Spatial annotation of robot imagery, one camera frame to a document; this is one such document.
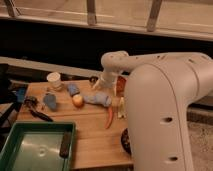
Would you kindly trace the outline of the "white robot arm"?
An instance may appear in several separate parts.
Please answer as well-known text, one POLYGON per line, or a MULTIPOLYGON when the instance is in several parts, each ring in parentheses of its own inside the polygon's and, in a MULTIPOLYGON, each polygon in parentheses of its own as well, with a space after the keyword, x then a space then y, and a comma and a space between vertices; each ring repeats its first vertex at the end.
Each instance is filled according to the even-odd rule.
POLYGON ((124 99, 134 171, 194 171, 187 107, 213 92, 213 58, 198 52, 101 57, 99 88, 129 73, 124 99))

